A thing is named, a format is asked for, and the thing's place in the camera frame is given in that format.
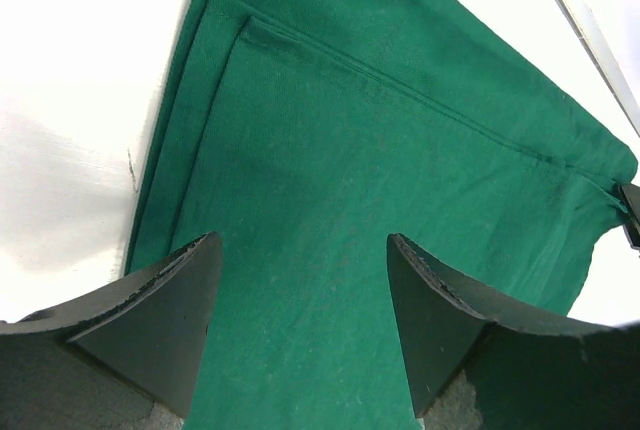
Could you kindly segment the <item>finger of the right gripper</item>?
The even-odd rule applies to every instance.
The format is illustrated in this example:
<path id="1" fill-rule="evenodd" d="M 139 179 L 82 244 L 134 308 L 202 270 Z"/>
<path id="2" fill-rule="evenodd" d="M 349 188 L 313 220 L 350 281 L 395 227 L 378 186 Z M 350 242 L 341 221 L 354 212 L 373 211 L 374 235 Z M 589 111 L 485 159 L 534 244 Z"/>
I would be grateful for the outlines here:
<path id="1" fill-rule="evenodd" d="M 619 187 L 621 200 L 623 201 L 628 217 L 624 224 L 625 234 L 630 246 L 640 249 L 640 188 L 634 184 L 625 184 Z"/>

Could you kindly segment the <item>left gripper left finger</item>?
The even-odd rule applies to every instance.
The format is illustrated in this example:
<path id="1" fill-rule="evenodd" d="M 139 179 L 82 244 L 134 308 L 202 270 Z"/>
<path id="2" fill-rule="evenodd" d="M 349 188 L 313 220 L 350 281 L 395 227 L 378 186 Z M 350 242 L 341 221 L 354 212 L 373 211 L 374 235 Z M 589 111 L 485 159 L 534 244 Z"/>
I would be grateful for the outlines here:
<path id="1" fill-rule="evenodd" d="M 221 268 L 211 232 L 90 293 L 3 322 L 2 428 L 182 428 Z"/>

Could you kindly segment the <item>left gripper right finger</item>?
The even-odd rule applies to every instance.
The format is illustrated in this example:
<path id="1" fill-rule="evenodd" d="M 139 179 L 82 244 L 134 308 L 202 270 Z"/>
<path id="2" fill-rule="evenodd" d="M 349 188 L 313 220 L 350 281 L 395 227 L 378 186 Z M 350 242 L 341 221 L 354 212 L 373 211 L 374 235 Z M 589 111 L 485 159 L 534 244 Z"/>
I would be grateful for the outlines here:
<path id="1" fill-rule="evenodd" d="M 401 234 L 387 270 L 416 417 L 428 429 L 635 429 L 639 328 L 511 298 Z"/>

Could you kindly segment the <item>green surgical cloth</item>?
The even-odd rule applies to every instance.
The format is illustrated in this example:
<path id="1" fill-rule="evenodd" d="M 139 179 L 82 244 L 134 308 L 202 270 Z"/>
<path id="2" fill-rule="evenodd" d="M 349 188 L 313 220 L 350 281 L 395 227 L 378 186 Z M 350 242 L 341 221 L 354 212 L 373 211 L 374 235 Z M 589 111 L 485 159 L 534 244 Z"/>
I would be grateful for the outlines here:
<path id="1" fill-rule="evenodd" d="M 413 429 L 402 233 L 567 313 L 631 150 L 456 0 L 192 0 L 127 267 L 215 231 L 189 429 Z"/>

